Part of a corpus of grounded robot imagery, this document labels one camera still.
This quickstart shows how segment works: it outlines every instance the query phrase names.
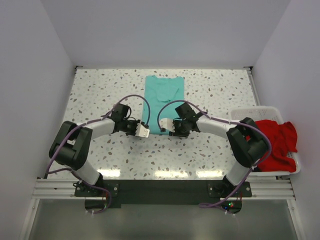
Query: purple cable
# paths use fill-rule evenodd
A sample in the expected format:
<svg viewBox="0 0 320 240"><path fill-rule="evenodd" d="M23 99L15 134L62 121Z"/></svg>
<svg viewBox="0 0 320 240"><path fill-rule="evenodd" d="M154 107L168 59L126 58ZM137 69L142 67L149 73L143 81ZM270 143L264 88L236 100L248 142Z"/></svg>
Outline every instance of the purple cable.
<svg viewBox="0 0 320 240"><path fill-rule="evenodd" d="M82 124L80 124L80 125L77 125L74 129L72 129L72 130L64 137L64 139L62 140L61 144L58 146L58 148L57 148L56 151L54 152L54 154L53 154L53 156L52 156L52 158L51 158L48 166L46 167L45 172L46 172L47 174L49 174L49 170L50 170L50 168L51 168L51 165L52 165L52 163L55 161L58 153L60 152L60 150L63 148L63 146L66 144L66 142L67 142L68 139L70 138L70 136L71 136L75 131L77 131L79 128L82 128L82 127L84 127L84 126L86 126L86 125L88 125L88 124L93 124L93 123L96 123L96 122L100 122L101 120L102 120L102 119L90 120L90 121L88 121L88 122L85 122L85 123L82 123Z"/></svg>
<svg viewBox="0 0 320 240"><path fill-rule="evenodd" d="M113 108L111 108L110 111L108 111L105 115L101 116L101 117L103 117L102 120L105 119L107 116L109 116L109 114L115 109L115 107L116 107L119 103L121 103L123 100L125 100L125 99L127 99L127 98L130 98L130 97L138 97L138 98L141 98L141 99L143 99L143 100L145 101L145 103L146 103L146 105L147 105L147 107L148 107L148 118L146 119L145 124L148 125L148 124L149 124L149 120L150 120L150 115L151 115L150 105L149 105L149 102L147 101L147 99L145 99L143 96L138 95L138 94L130 94L130 95L128 95L128 96L125 96L125 97L121 98L121 99L113 106Z"/></svg>
<svg viewBox="0 0 320 240"><path fill-rule="evenodd" d="M166 105L163 106L163 108L161 108L161 110L159 111L158 113L158 116L157 116L157 123L158 123L158 127L161 129L161 126L160 126L160 123L159 123L159 118L160 118L160 114L161 112L169 105L173 104L173 103L179 103L179 102L182 102L182 103L187 103L191 106L193 106L194 108L196 108L200 113L202 113L204 116L206 116L207 118L211 119L211 120L214 120L214 121L217 121L217 122L221 122L221 123L225 123L225 124L234 124L234 125L240 125L240 126L244 126L246 128L250 128L250 129L253 129L254 131L258 132L259 134L261 134L264 139L266 140L267 142L267 145L268 145L268 153L263 156L259 161L257 161L253 167L256 167L258 164L262 163L264 160L266 160L270 155L271 155L271 152L272 152L272 145L271 145L271 142L269 140L269 138L262 132L260 131L259 129L255 128L254 126L251 126L251 125L248 125L248 124L245 124L245 123L242 123L242 122L237 122L237 121L228 121L228 120L224 120L224 119L220 119L220 118L216 118L216 117L210 117L206 112L202 111L199 107L197 107L195 104L193 104L192 102L189 102L187 100L174 100L174 101L171 101L169 103L167 103ZM235 189L228 195L226 196L224 199L216 202L216 203L200 203L199 204L199 207L200 208L215 208L215 207L218 207L220 204L224 203L226 200L228 200L228 198L232 197L238 190L239 188L241 187L241 185L246 181L247 177L249 176L249 174L252 172L252 168L249 169L249 171L247 172L247 174L243 177L243 179L241 180L241 182L235 187Z"/></svg>
<svg viewBox="0 0 320 240"><path fill-rule="evenodd" d="M141 99L143 99L143 100L145 101L145 103L146 103L146 105L147 105L147 107L148 107L148 118L147 118L145 124L148 125L149 120L150 120L150 114L151 114L149 102L148 102L143 96L140 96L140 95L137 95L137 94L127 95L127 96L123 97L122 99L120 99L120 100L111 108L110 111L108 111L104 116L102 116L102 117L103 117L102 119L98 118L98 119L90 120L90 121L87 121L87 122L82 123L82 124L80 124L80 125L77 125L75 128L73 128L73 129L64 137L64 139L62 140L61 144L58 146L58 148L57 148L56 151L54 152L54 154L53 154L53 156L52 156L52 158L51 158L51 160L50 160L50 162L49 162L49 164L48 164L48 166L46 167L46 170L45 170L45 172L46 172L47 174L55 174L55 173L59 173L59 172L62 172L62 171L70 171L74 177L76 177L77 179L81 180L85 185L87 185L87 186L89 186L89 187L91 187L91 188L98 189L98 190L101 190L101 191L106 192L106 193L108 194L108 196L109 196L109 203L108 203L108 205L107 205L104 209L101 209L101 210L99 210L99 211L94 212L94 214L102 213L102 212L105 211L107 208L109 208L109 206L110 206L110 204L111 204L111 201L112 201L112 197L111 197L110 192L109 192L107 189L102 188L102 187L98 187L98 186L94 186L94 185L91 185L91 184L83 181L83 180L82 180L79 176L77 176L77 175L74 173L74 171L73 171L72 169L70 169L70 168L61 168L61 169L57 169L57 170L54 170L54 171L49 171L49 170L50 170L53 162L55 161L58 153L60 152L61 148L66 144L66 142L68 141L68 139L70 138L70 136L71 136L76 130L78 130L79 128L84 127L84 126L86 126L86 125L93 124L93 123L100 122L100 121L104 120L105 118L107 118L107 117L111 114L111 112L115 109L115 107L116 107L119 103L121 103L124 99L129 98L129 97L139 97L139 98L141 98Z"/></svg>
<svg viewBox="0 0 320 240"><path fill-rule="evenodd" d="M123 100L125 100L125 99L127 99L127 98L129 98L129 97L139 97L139 98L141 98L141 99L143 99L143 100L145 101L145 103L146 103L146 105L147 105L147 107L148 107L148 111L149 111L148 118L147 118L145 124L148 125L149 119L150 119L150 114L151 114L149 102L148 102L143 96L140 96L140 95L138 95L138 94L130 94L130 95L127 95L127 96L121 98L121 99L111 108L110 111L108 111L105 115L103 115L103 116L102 116L102 119L99 118L99 119L90 120L90 121L88 121L88 122L86 122L86 123L82 123L82 124L76 126L74 129L72 129L72 130L65 136L65 138L62 140L62 142L61 142L61 144L59 145L59 147L58 147L58 148L56 149L56 151L54 152L54 154L53 154L53 156L52 156L52 158L51 158L48 166L46 167L45 172L46 172L47 174L50 174L50 173L49 173L50 167L51 167L51 165L53 164L53 162L55 161L58 153L60 152L60 150L62 149L62 147L65 145L65 143L68 141L68 139L70 138L70 136L71 136L76 130L78 130L79 128L84 127L84 126L86 126L86 125L88 125L88 124L100 122L100 121L106 119L106 118L111 114L111 112L115 109L115 107L116 107L119 103L121 103Z"/></svg>
<svg viewBox="0 0 320 240"><path fill-rule="evenodd" d="M71 168L60 168L58 170L54 170L54 171L48 171L47 174L56 174L56 173L59 173L59 172L62 172L62 171L72 171Z"/></svg>
<svg viewBox="0 0 320 240"><path fill-rule="evenodd" d="M99 210L99 211L94 211L93 214L100 214L100 213L104 212L105 210L107 210L107 209L110 207L111 202L112 202L112 196L111 196L111 193L110 193L107 189L105 189L105 188L103 188L103 187L91 185L91 184L87 183L86 181L83 181L73 170L71 171L71 174L72 174L76 179L82 181L82 182L83 182L85 185L87 185L88 187L93 188L93 189L97 189L97 190L100 190L100 191L104 191L104 192L106 192L106 193L108 194L108 197L109 197L109 202L108 202L108 204L107 204L103 209L101 209L101 210Z"/></svg>

